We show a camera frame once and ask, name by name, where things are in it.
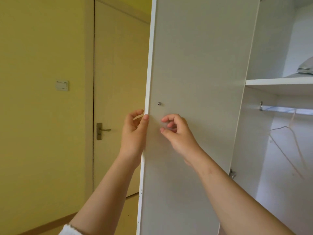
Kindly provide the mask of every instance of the light switch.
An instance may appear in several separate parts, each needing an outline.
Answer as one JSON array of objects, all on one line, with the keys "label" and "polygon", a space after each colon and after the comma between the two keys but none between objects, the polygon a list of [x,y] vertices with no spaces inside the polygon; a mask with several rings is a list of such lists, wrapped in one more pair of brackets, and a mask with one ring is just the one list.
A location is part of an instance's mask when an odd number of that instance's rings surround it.
[{"label": "light switch", "polygon": [[55,88],[57,90],[68,91],[68,81],[57,80],[57,82],[55,84]]}]

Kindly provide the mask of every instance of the wardrobe door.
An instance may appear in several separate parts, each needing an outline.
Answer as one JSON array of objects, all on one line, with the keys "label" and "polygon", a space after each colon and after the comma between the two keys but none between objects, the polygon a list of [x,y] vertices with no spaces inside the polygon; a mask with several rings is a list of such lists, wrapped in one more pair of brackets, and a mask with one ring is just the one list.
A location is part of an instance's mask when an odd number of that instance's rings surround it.
[{"label": "wardrobe door", "polygon": [[141,235],[218,233],[200,180],[162,136],[160,120],[185,117],[200,146],[229,171],[259,1],[153,0]]}]

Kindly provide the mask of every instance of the metal hanging rod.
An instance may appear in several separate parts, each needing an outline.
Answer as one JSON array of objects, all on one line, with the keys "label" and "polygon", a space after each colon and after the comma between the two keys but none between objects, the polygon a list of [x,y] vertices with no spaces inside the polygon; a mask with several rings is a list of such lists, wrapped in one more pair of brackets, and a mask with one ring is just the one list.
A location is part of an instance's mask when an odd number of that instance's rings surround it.
[{"label": "metal hanging rod", "polygon": [[312,115],[312,109],[298,109],[298,108],[290,108],[290,107],[281,107],[281,106],[264,106],[263,102],[260,103],[260,111],[275,111],[275,112],[282,112],[282,113],[295,113],[299,115]]}]

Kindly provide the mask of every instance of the wardrobe shelf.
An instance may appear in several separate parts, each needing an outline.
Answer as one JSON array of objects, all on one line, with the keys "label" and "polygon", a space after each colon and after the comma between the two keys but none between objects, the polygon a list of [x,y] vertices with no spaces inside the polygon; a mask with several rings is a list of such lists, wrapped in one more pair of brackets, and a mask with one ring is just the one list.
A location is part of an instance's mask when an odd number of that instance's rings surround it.
[{"label": "wardrobe shelf", "polygon": [[246,87],[276,95],[313,96],[313,77],[247,80]]}]

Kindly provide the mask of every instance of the forearm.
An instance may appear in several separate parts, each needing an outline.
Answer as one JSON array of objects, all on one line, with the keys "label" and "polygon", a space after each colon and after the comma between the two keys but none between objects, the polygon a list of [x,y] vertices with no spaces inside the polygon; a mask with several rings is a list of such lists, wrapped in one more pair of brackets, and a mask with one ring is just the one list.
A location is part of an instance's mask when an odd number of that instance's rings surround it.
[{"label": "forearm", "polygon": [[83,234],[113,235],[135,170],[133,164],[125,157],[117,157],[70,225]]},{"label": "forearm", "polygon": [[234,182],[205,152],[193,164],[228,235],[294,234]]}]

